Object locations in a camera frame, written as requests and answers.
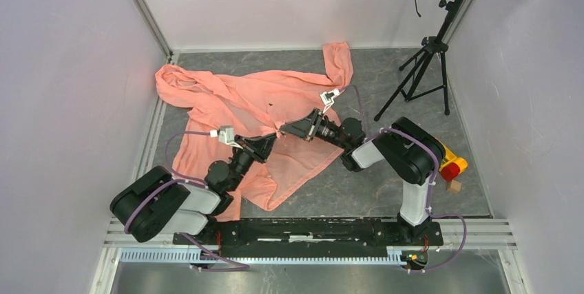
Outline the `salmon pink zip jacket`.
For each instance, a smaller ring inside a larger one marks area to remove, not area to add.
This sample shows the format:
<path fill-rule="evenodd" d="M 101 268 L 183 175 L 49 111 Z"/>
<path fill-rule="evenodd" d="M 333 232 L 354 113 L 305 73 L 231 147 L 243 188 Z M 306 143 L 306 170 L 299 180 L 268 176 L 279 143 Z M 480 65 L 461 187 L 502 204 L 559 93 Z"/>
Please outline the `salmon pink zip jacket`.
<path fill-rule="evenodd" d="M 172 167 L 182 177 L 203 178 L 211 163 L 228 161 L 232 155 L 229 146 L 209 137 L 211 130 L 230 125 L 241 136 L 264 136 L 323 108 L 320 94 L 347 86 L 353 64 L 347 43 L 329 43 L 322 51 L 323 74 L 267 70 L 231 76 L 162 66 L 155 75 L 159 97 L 187 109 L 189 117 Z M 306 142 L 279 135 L 268 161 L 253 164 L 218 220 L 239 220 L 243 200 L 265 211 L 276 209 L 341 154 L 339 147 L 319 139 Z"/>

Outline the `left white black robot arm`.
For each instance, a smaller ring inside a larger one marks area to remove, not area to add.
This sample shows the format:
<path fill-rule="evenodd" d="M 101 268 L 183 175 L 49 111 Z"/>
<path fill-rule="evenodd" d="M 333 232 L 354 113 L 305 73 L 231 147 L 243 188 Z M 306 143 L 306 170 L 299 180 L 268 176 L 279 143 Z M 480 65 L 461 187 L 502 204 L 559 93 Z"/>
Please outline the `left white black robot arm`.
<path fill-rule="evenodd" d="M 161 232 L 186 232 L 200 244 L 215 238 L 215 217 L 234 201 L 232 193 L 251 166 L 268 160 L 277 136 L 244 137 L 230 126 L 206 135 L 232 148 L 228 161 L 211 163 L 203 179 L 164 166 L 150 169 L 110 202 L 109 210 L 124 233 L 137 242 L 149 241 Z"/>

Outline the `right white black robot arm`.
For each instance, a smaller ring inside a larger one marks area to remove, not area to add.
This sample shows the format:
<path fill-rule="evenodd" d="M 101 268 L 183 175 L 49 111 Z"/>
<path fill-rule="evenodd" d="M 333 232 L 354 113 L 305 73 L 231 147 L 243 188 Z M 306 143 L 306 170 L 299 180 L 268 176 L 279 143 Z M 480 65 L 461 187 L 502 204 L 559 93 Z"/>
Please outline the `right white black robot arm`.
<path fill-rule="evenodd" d="M 314 109 L 300 120 L 285 123 L 280 131 L 305 141 L 319 138 L 343 150 L 343 165 L 359 172 L 385 161 L 401 178 L 403 200 L 398 213 L 398 236 L 406 244 L 416 244 L 426 234 L 430 220 L 428 194 L 446 156 L 445 147 L 432 135 L 406 117 L 368 138 L 363 124 L 346 118 L 340 125 Z"/>

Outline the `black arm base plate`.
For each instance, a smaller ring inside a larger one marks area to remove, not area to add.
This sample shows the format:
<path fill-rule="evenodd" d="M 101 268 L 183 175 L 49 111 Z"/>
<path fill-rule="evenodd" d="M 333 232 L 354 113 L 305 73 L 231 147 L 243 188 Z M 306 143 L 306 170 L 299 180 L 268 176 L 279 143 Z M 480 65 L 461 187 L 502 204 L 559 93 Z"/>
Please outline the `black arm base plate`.
<path fill-rule="evenodd" d="M 225 258 L 377 258 L 388 247 L 441 246 L 439 223 L 397 218 L 243 218 L 211 222 L 194 240 Z"/>

